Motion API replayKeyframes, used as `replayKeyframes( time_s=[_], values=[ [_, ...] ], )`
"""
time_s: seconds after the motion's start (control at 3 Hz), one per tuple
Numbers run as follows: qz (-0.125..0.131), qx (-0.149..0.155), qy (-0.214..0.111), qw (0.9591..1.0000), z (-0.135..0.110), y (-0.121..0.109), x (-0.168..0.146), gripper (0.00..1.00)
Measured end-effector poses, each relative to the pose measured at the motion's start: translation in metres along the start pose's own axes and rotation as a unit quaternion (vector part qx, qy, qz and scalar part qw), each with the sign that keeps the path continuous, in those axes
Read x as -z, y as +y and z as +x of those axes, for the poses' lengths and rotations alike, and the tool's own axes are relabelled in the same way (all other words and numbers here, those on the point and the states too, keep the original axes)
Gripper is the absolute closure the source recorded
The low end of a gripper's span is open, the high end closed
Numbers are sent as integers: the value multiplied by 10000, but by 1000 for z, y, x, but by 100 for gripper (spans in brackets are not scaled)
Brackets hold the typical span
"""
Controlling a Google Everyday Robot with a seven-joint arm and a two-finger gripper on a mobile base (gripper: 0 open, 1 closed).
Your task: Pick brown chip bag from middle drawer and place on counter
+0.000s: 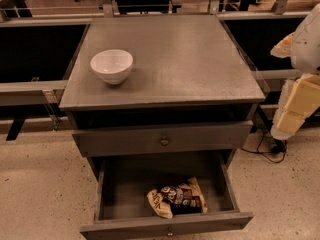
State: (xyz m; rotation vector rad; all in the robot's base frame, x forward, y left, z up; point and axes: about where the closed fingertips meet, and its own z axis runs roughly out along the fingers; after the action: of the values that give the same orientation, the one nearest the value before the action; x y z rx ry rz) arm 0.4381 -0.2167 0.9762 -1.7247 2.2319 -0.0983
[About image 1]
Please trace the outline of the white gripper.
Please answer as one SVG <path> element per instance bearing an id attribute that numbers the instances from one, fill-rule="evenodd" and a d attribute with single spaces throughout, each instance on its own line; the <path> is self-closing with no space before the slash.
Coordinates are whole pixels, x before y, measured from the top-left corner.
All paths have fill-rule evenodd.
<path id="1" fill-rule="evenodd" d="M 290 33 L 276 44 L 270 54 L 277 58 L 291 56 L 291 65 L 303 73 L 320 73 L 320 4 L 317 4 Z M 282 87 L 271 135 L 288 140 L 320 108 L 320 76 L 303 74 L 289 79 Z"/>

